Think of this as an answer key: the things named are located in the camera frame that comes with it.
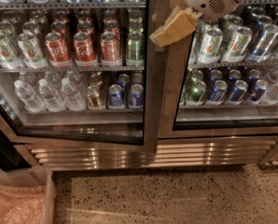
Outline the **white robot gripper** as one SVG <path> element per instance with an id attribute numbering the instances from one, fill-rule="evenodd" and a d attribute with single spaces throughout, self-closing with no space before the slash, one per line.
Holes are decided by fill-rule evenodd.
<path id="1" fill-rule="evenodd" d="M 214 21 L 233 12 L 243 0 L 184 0 L 189 7 L 176 6 L 165 23 L 150 35 L 150 40 L 160 46 L 171 45 L 191 35 L 199 22 L 199 13 L 205 21 Z"/>

